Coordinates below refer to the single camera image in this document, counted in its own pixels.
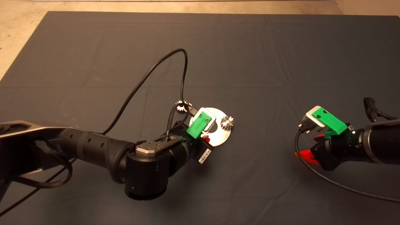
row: dark gray mat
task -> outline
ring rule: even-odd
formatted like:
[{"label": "dark gray mat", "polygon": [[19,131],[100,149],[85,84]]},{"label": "dark gray mat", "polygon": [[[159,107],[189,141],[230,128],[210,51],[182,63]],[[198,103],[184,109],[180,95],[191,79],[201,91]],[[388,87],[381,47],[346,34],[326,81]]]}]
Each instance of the dark gray mat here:
[{"label": "dark gray mat", "polygon": [[[143,74],[189,53],[185,98],[236,119],[203,166],[190,161],[154,201],[134,201],[105,169],[76,162],[66,186],[41,190],[1,224],[398,224],[400,205],[331,186],[293,156],[302,116],[320,104],[367,123],[362,98],[399,116],[397,16],[49,12],[0,82],[1,121],[52,121],[102,131]],[[110,136],[165,129],[183,57],[160,66]],[[304,136],[302,149],[312,136]],[[46,171],[33,176],[49,177]],[[344,163],[329,177],[400,197],[399,166]],[[1,209],[30,188],[12,184]]]}]

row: metal gear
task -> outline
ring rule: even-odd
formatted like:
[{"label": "metal gear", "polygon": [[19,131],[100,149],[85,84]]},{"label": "metal gear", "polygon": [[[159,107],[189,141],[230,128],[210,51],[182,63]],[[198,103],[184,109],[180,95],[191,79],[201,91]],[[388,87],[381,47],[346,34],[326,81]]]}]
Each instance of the metal gear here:
[{"label": "metal gear", "polygon": [[234,121],[233,117],[226,116],[221,119],[221,127],[222,127],[222,129],[229,131],[230,129],[232,129],[234,122],[235,121]]},{"label": "metal gear", "polygon": [[185,101],[185,103],[183,103],[181,100],[177,101],[176,104],[178,105],[176,108],[176,111],[178,111],[178,113],[185,113],[186,109],[185,109],[185,105],[187,104],[187,102]]}]

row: sticker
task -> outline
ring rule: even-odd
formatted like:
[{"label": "sticker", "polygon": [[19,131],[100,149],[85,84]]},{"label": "sticker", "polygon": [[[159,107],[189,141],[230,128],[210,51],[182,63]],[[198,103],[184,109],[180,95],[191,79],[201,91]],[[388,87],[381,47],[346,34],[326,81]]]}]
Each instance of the sticker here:
[{"label": "sticker", "polygon": [[206,160],[206,158],[210,155],[210,153],[211,153],[211,150],[210,150],[210,149],[207,149],[207,150],[204,152],[204,154],[200,157],[199,163],[203,164],[204,161]]}]

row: metal disc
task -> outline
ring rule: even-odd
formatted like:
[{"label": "metal disc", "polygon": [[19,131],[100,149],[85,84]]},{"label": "metal disc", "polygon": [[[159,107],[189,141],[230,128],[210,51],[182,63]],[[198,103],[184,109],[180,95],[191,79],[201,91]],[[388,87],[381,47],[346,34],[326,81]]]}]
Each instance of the metal disc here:
[{"label": "metal disc", "polygon": [[[212,133],[211,132],[208,133],[208,137],[210,138],[209,144],[214,147],[221,145],[229,138],[231,132],[231,130],[226,131],[221,127],[221,120],[222,118],[226,117],[226,114],[217,108],[205,108],[205,109],[207,109],[210,113],[214,114],[216,117],[215,125],[217,126],[217,130]],[[189,125],[192,125],[192,123],[193,123],[193,117],[190,118]]]}]

